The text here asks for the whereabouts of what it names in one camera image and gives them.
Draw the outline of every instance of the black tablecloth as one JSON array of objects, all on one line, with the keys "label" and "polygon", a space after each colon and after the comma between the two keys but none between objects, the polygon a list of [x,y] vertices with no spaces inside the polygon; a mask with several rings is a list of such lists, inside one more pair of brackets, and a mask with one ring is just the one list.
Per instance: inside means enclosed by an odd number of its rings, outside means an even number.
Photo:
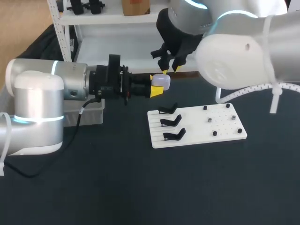
[{"label": "black tablecloth", "polygon": [[[80,128],[71,148],[41,177],[9,168],[0,178],[3,225],[290,225],[300,222],[300,95],[271,91],[232,101],[245,141],[155,150],[147,111],[214,104],[200,78],[172,82],[155,99],[106,101],[104,124]],[[65,141],[73,128],[65,131]],[[9,157],[33,173],[48,156]]]}]

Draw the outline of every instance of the black holder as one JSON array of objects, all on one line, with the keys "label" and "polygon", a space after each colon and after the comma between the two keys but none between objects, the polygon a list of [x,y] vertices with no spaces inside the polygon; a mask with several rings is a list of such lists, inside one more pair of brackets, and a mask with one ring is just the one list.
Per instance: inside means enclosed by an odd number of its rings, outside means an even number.
[{"label": "black holder", "polygon": [[174,114],[176,109],[178,108],[178,103],[175,103],[171,108],[159,107],[159,114]]},{"label": "black holder", "polygon": [[170,141],[170,140],[180,141],[185,134],[186,134],[186,130],[185,128],[183,128],[177,135],[171,133],[164,133],[164,139],[165,141]]},{"label": "black holder", "polygon": [[182,120],[182,116],[178,115],[174,121],[161,119],[160,123],[162,127],[176,127],[181,120]]},{"label": "black holder", "polygon": [[75,15],[81,15],[84,13],[83,8],[90,9],[93,15],[100,14],[102,12],[103,4],[100,0],[89,0],[89,3],[81,3],[81,0],[70,0],[72,7],[67,7],[67,10],[72,10]]}]

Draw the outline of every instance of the gray bin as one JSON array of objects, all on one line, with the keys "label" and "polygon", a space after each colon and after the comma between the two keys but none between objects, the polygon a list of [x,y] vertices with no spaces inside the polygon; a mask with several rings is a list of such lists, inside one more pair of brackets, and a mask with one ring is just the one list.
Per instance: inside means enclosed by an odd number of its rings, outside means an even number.
[{"label": "gray bin", "polygon": [[[64,101],[64,126],[74,127],[77,124],[79,111],[85,101]],[[90,103],[86,106],[81,116],[80,126],[95,125],[103,123],[103,110],[105,106],[105,100],[102,99],[101,103]]]}]

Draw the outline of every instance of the hole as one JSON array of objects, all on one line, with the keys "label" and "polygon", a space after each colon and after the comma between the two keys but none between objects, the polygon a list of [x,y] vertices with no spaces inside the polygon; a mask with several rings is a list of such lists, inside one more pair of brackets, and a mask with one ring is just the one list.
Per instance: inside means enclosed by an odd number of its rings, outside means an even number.
[{"label": "hole", "polygon": [[246,44],[245,50],[246,50],[246,51],[249,51],[249,50],[250,50],[250,44]]},{"label": "hole", "polygon": [[77,92],[76,91],[71,91],[70,95],[73,96],[73,97],[75,97],[77,95]]}]

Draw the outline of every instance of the black clip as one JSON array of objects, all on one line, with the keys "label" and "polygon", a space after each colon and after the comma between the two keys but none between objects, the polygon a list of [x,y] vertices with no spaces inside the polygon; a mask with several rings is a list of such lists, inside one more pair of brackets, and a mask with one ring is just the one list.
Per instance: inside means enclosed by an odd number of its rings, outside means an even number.
[{"label": "black clip", "polygon": [[179,124],[179,122],[181,121],[181,119],[182,119],[182,116],[178,115],[174,121],[161,119],[160,123],[161,123],[162,127],[176,127]]},{"label": "black clip", "polygon": [[178,104],[175,103],[172,106],[172,108],[159,107],[158,111],[159,111],[159,114],[164,114],[164,113],[166,113],[166,114],[173,114],[176,111],[177,108],[178,108]]},{"label": "black clip", "polygon": [[186,130],[185,130],[185,128],[183,128],[177,135],[171,134],[171,133],[164,133],[164,138],[165,138],[165,141],[169,141],[169,140],[180,141],[182,139],[182,137],[185,135],[185,133],[186,133]]}]

